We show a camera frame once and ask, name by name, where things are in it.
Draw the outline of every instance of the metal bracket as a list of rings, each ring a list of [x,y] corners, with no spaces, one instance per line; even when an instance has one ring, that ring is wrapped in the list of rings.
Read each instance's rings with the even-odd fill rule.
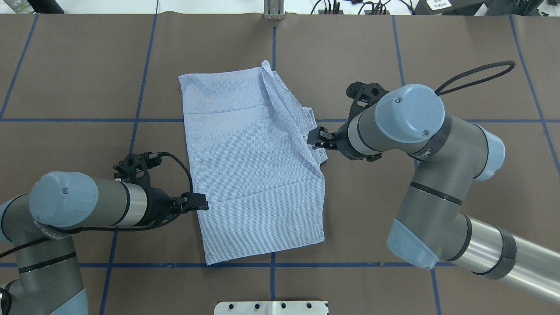
[[[284,0],[264,0],[265,20],[284,20]]]
[[[325,301],[219,302],[214,315],[328,315]]]

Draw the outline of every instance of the white floor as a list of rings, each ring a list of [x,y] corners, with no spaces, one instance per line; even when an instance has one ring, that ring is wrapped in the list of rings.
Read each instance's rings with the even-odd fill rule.
[[[316,0],[284,0],[284,10],[299,14],[309,14]],[[154,13],[157,0],[57,0],[65,13]],[[391,0],[387,5],[393,15],[410,15],[407,7],[400,0]],[[340,9],[344,14],[357,14],[361,4],[352,5],[350,1],[341,1]],[[320,3],[317,9],[323,9]],[[547,0],[539,10],[551,16],[560,16],[560,7],[550,6]],[[157,12],[175,11],[181,13],[247,13],[264,11],[263,0],[160,0]],[[0,1],[0,13],[13,11]]]

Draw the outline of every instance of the light blue cloth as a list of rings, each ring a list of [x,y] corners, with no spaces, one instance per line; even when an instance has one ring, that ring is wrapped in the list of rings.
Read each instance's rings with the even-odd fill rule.
[[[179,77],[206,264],[320,243],[323,149],[316,127],[268,61],[261,67]]]

